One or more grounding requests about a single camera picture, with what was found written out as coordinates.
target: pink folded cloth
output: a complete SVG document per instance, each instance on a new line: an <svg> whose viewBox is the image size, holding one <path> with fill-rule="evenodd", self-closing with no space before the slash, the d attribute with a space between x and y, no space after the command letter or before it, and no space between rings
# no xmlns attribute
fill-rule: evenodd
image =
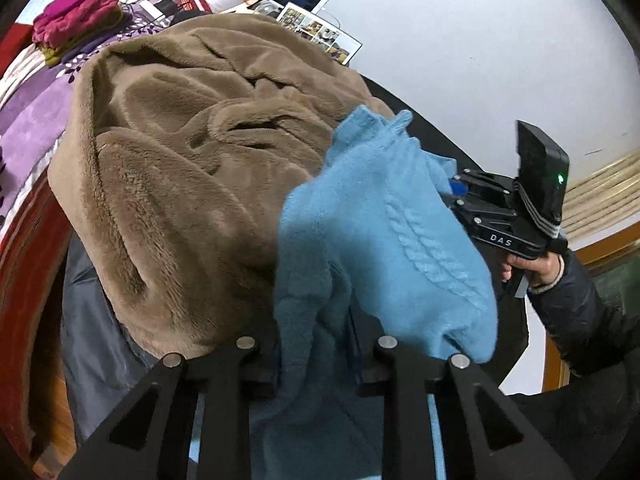
<svg viewBox="0 0 640 480"><path fill-rule="evenodd" d="M85 0L53 0L48 6L44 8L42 13L33 20L33 26L36 24L41 26L46 25L51 20L63 16L68 13L74 7L77 7Z"/></svg>
<svg viewBox="0 0 640 480"><path fill-rule="evenodd" d="M118 5L118 0L85 0L63 16L51 20L44 27L33 27L33 43L58 48L75 36L105 19Z"/></svg>

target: jacket sleeve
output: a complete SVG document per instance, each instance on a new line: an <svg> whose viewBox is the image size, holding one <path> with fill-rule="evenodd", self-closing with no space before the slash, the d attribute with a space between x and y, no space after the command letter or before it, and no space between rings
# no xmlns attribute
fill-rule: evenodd
<svg viewBox="0 0 640 480"><path fill-rule="evenodd" d="M614 365L640 347L640 318L605 305L571 251L558 284L529 298L562 359L578 375Z"/></svg>

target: sweater cuff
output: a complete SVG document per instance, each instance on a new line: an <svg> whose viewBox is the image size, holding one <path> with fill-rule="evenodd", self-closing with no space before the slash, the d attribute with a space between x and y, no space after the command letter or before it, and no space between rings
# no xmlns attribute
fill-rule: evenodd
<svg viewBox="0 0 640 480"><path fill-rule="evenodd" d="M549 283L548 285L529 287L530 294L542 294L543 292L551 290L558 284L558 282L562 279L562 276L564 276L564 258L560 256L560 254L558 254L558 260L560 261L560 270L558 271L558 275L553 280L553 282Z"/></svg>

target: photo collage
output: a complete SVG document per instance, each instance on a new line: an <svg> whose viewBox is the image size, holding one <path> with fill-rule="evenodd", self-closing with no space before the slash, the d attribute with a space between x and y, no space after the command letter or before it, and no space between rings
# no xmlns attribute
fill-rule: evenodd
<svg viewBox="0 0 640 480"><path fill-rule="evenodd" d="M317 43L329 56L343 65L347 64L362 46L359 41L331 23L291 3L282 10L278 22L305 40Z"/></svg>

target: brown fleece blanket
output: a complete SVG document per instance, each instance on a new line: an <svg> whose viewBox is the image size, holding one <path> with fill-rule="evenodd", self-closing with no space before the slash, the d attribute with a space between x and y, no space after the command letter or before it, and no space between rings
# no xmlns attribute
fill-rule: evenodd
<svg viewBox="0 0 640 480"><path fill-rule="evenodd" d="M261 16L194 18L85 64L49 183L142 348L191 358L270 315L284 200L359 104L390 115Z"/></svg>

